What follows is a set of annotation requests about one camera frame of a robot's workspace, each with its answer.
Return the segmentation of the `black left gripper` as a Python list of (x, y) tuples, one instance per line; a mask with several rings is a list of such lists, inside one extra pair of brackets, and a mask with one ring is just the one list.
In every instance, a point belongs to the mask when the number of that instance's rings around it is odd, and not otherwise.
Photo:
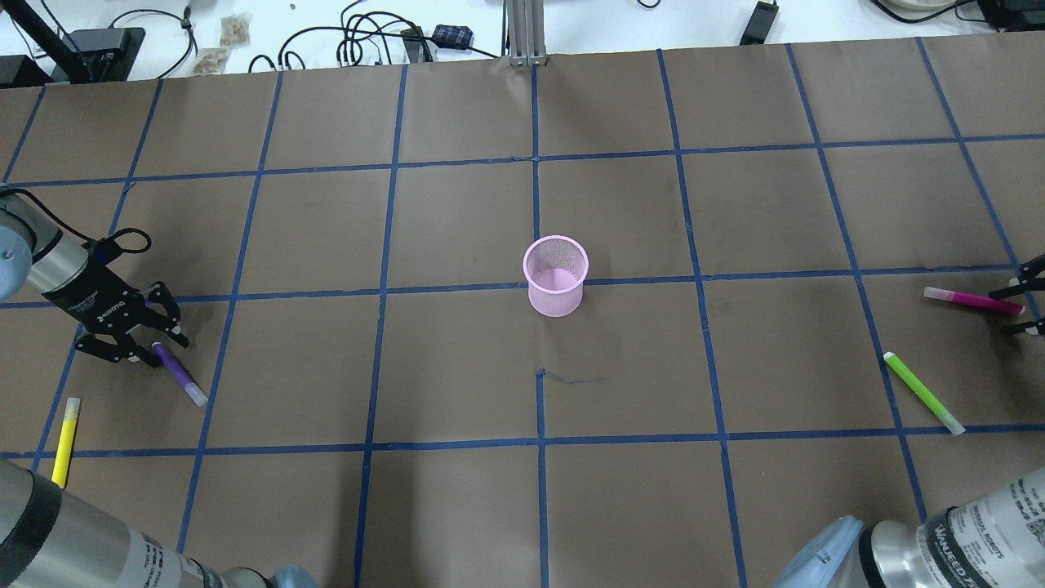
[(160, 358), (135, 342), (131, 331), (136, 327), (150, 327), (183, 349), (190, 347), (180, 327), (178, 301), (164, 282), (141, 291), (104, 265), (86, 265), (76, 278), (42, 298), (82, 324), (75, 350), (111, 363), (126, 360), (160, 368)]

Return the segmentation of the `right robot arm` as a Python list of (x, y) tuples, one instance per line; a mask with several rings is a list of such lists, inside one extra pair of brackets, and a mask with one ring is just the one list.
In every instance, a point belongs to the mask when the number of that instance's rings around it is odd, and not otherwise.
[(1043, 257), (861, 282), (918, 522), (847, 513), (774, 586), (1041, 587), (1042, 444), (971, 450), (1043, 431)]

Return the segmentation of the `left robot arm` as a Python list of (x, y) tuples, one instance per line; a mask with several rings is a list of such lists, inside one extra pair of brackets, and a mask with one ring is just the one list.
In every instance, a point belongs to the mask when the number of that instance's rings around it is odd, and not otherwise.
[(152, 346), (134, 337), (135, 330), (161, 332), (190, 346), (180, 327), (182, 313), (164, 282), (136, 289), (109, 268), (123, 254), (152, 246), (145, 231), (127, 227), (104, 238), (90, 238), (63, 220), (27, 189), (3, 184), (2, 298), (25, 284), (82, 324), (75, 350), (119, 363), (162, 364)]

